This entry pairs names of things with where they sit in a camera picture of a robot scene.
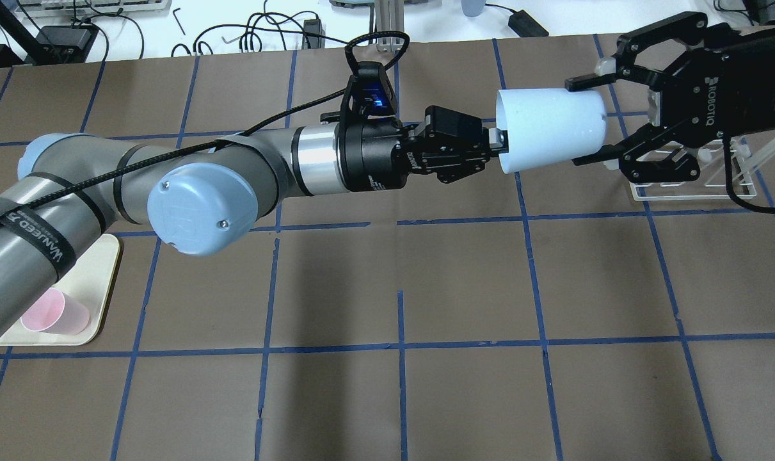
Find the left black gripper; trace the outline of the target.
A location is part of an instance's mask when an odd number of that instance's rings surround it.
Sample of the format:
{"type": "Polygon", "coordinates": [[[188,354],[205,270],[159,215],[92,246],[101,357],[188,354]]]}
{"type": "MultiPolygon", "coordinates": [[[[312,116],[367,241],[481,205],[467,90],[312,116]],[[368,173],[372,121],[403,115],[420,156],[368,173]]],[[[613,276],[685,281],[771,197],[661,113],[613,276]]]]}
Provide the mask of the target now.
{"type": "Polygon", "coordinates": [[[410,175],[444,184],[486,169],[490,153],[506,154],[508,132],[481,118],[439,106],[405,125],[396,117],[366,118],[346,111],[337,129],[344,187],[351,192],[399,190],[410,175]]]}

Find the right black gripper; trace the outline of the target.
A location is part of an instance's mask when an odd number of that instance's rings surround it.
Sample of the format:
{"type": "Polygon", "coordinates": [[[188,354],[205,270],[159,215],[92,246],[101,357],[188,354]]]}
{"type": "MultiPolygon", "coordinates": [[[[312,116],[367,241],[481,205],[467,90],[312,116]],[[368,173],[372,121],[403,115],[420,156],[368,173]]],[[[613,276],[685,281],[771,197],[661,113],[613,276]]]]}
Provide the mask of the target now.
{"type": "Polygon", "coordinates": [[[619,79],[646,85],[650,121],[618,144],[572,158],[575,166],[603,163],[633,183],[693,181],[697,158],[644,161],[668,143],[697,149],[716,140],[775,129],[775,28],[743,34],[709,26],[701,12],[683,12],[621,35],[616,70],[566,79],[580,92],[619,79]]]}

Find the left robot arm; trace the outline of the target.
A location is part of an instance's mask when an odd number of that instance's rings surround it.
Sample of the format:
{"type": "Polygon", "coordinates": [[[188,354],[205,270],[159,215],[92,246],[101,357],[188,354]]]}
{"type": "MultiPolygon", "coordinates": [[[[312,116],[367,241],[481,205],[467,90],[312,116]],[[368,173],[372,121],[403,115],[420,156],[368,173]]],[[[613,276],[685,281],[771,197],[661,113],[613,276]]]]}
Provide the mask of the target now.
{"type": "Polygon", "coordinates": [[[326,115],[177,151],[42,135],[0,193],[0,337],[115,222],[151,227],[179,253],[212,255],[286,198],[398,190],[411,174],[451,183],[484,170],[508,143],[480,118],[436,106],[420,124],[326,115]]]}

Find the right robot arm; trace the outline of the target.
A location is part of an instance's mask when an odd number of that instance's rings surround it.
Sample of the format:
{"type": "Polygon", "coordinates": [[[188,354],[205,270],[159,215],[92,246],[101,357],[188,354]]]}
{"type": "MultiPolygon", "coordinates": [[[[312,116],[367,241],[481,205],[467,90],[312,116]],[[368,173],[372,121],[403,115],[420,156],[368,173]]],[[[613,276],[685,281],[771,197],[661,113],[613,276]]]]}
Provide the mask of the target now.
{"type": "Polygon", "coordinates": [[[618,37],[613,55],[589,75],[566,80],[579,92],[630,81],[648,89],[648,122],[616,144],[573,158],[575,166],[615,160],[628,181],[693,181],[701,169],[689,150],[775,129],[775,19],[743,34],[682,12],[618,37]],[[686,153],[644,156],[668,143],[686,153]]]}

